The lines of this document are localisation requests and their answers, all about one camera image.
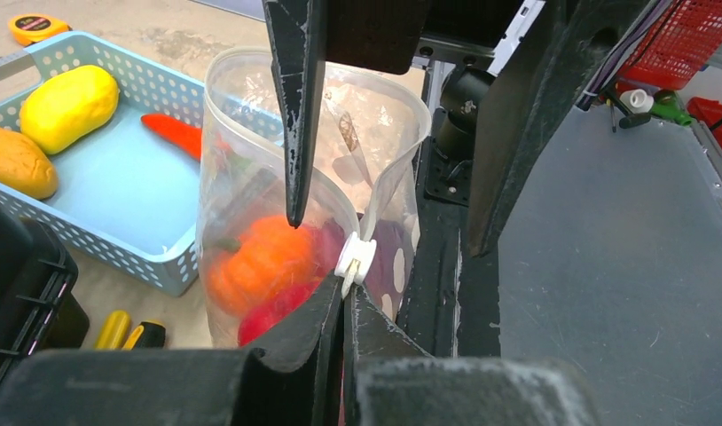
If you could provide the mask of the yellow black screwdriver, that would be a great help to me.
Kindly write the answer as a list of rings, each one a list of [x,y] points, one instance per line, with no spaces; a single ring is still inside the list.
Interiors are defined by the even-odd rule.
[[[142,321],[130,333],[122,350],[163,348],[166,343],[167,330],[157,322]]]

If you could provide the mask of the red bell pepper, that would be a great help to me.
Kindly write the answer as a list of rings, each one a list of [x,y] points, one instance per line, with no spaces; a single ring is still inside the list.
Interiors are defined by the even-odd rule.
[[[279,324],[286,316],[303,305],[318,288],[321,280],[294,285],[280,290],[272,298],[251,310],[240,322],[237,342],[244,346]]]

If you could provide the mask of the yellow squash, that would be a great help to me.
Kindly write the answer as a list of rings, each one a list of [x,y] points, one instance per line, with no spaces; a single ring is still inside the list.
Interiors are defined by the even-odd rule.
[[[103,68],[77,67],[29,94],[20,109],[20,132],[46,154],[59,154],[107,124],[119,98],[118,83]]]

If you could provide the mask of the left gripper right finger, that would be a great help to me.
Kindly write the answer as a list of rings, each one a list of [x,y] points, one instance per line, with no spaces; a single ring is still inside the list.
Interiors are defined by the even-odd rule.
[[[584,377],[557,359],[436,358],[354,285],[344,299],[348,425],[599,425]]]

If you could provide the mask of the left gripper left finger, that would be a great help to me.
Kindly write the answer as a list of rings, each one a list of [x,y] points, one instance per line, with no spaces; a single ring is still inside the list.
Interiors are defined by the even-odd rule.
[[[227,350],[48,350],[0,389],[0,425],[327,425],[339,411],[341,279]]]

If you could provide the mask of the yellow tape measure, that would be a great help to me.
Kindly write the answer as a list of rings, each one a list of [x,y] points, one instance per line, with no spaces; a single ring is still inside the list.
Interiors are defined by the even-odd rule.
[[[7,27],[14,40],[24,47],[72,30],[64,20],[39,13],[17,15],[9,20]]]

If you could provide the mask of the clear zip top bag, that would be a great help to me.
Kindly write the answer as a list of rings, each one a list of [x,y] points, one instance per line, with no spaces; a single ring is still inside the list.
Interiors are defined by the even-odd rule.
[[[284,134],[270,53],[235,48],[219,54],[206,74],[204,105],[200,277],[212,343],[234,348],[247,314],[222,311],[205,279],[218,257],[238,249],[236,240],[255,220],[286,218]],[[431,124],[423,101],[403,85],[355,67],[327,66],[310,197],[300,226],[318,228],[331,218],[344,230],[345,243],[353,237],[374,242],[373,257],[362,263],[364,284],[381,220],[409,233],[413,264],[420,237],[413,161]]]

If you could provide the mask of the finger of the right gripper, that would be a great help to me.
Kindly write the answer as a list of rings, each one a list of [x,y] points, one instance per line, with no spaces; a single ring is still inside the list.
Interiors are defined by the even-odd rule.
[[[271,72],[283,122],[286,219],[300,226],[310,195],[326,71],[327,2],[266,0]]]
[[[538,157],[624,35],[653,1],[548,1],[483,97],[467,248],[498,245]]]

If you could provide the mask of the purple onion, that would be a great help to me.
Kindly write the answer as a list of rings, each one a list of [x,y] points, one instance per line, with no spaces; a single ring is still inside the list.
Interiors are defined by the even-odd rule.
[[[312,238],[318,277],[322,278],[334,270],[346,236],[344,230],[330,218],[312,230]],[[377,251],[365,284],[373,301],[389,315],[395,316],[412,267],[411,237],[399,223],[381,220],[375,227],[373,239],[377,241]]]

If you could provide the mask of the light blue plastic basket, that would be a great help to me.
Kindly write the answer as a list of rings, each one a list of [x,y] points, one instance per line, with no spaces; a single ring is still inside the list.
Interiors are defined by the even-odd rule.
[[[0,204],[47,224],[63,242],[171,296],[199,272],[195,239],[199,172],[188,154],[141,123],[147,113],[201,125],[201,82],[98,38],[71,31],[0,58],[0,82],[34,70],[41,83],[79,66],[109,72],[120,103],[104,127],[52,162],[58,191],[38,201],[0,183]]]

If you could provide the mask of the black plastic toolbox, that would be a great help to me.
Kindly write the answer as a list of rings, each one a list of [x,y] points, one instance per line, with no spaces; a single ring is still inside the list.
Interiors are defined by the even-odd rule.
[[[0,387],[26,357],[78,349],[90,320],[72,294],[78,267],[45,223],[0,205]]]

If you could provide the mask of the small orange pumpkin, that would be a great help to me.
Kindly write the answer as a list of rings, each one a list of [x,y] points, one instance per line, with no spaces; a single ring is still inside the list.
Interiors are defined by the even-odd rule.
[[[236,242],[238,249],[218,257],[205,279],[213,302],[232,316],[308,282],[317,270],[313,229],[294,228],[283,216],[255,220]]]

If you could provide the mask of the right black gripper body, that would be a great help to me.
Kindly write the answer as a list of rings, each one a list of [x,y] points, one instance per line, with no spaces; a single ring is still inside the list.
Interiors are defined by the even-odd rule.
[[[486,67],[540,1],[329,1],[326,60],[393,75],[414,59]]]

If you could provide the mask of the yellow handled screwdriver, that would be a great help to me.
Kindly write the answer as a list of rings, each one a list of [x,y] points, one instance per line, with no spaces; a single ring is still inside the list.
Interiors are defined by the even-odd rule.
[[[126,311],[111,312],[100,329],[94,348],[96,350],[120,349],[127,339],[130,324],[131,318]]]

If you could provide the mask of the yellow lemon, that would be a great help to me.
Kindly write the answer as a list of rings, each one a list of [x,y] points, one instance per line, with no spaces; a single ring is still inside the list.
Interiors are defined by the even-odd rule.
[[[0,183],[42,200],[57,192],[59,176],[35,142],[19,132],[0,128]]]

